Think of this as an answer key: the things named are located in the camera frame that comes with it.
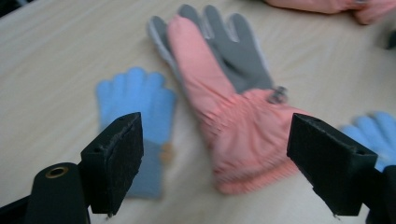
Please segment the wooden table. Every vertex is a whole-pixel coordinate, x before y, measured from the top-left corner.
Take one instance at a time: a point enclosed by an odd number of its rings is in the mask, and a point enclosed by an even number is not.
[[[107,223],[364,223],[364,206],[359,217],[333,217],[302,175],[244,195],[213,188],[198,122],[146,34],[151,16],[169,21],[181,4],[245,15],[291,105],[334,127],[374,110],[396,116],[396,52],[384,50],[380,38],[394,15],[361,26],[347,13],[303,13],[252,0],[36,0],[0,20],[0,206],[28,195],[45,167],[79,162],[98,134],[96,83],[141,66],[163,73],[178,95],[175,157],[160,200],[126,199]]]

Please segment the tabletop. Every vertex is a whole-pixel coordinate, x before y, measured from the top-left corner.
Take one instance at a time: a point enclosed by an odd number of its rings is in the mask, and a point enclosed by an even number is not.
[[[362,26],[347,12],[258,0],[36,0],[0,19],[0,206],[28,195],[40,170],[78,163],[99,134],[95,85],[140,66],[177,93],[163,196],[125,199],[116,216],[91,214],[92,223],[364,223],[365,206],[358,217],[334,217],[301,174],[241,195],[214,188],[198,121],[146,33],[151,16],[169,21],[182,4],[244,15],[290,105],[336,128],[375,110],[396,115],[396,52],[384,49],[396,15]]]

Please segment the blue knit glove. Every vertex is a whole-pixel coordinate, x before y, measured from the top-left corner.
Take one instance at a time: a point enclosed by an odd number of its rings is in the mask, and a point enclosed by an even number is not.
[[[396,165],[396,120],[390,114],[376,112],[371,117],[358,117],[355,125],[347,125],[341,131],[378,155],[378,171]]]
[[[162,145],[170,138],[175,94],[163,86],[159,73],[146,74],[139,67],[96,86],[101,131],[114,119],[140,112],[142,116],[144,156],[139,173],[127,196],[158,198],[162,191]]]

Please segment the pink glove cuff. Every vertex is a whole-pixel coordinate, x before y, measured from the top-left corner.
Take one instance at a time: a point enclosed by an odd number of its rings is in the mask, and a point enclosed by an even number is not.
[[[306,112],[268,103],[272,93],[252,90],[235,94],[203,119],[216,182],[225,193],[254,190],[296,172],[293,164],[283,167],[290,162],[286,149],[291,117]]]
[[[396,0],[372,0],[363,10],[355,11],[360,24],[371,24],[378,21],[396,8]]]
[[[264,0],[273,7],[335,14],[350,9],[363,9],[367,3],[358,0]]]

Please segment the pink fabric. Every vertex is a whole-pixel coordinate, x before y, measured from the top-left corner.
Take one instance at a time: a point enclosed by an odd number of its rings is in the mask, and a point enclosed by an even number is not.
[[[357,3],[356,0],[264,0],[264,2],[273,7],[293,8],[326,14],[339,13],[349,9],[362,9],[366,5]]]
[[[269,104],[271,90],[236,93],[191,21],[175,16],[168,38],[211,150],[218,189],[248,192],[295,174],[286,156],[291,117],[306,112]]]
[[[356,20],[361,24],[371,24],[396,8],[396,0],[372,0],[362,10],[355,11]]]

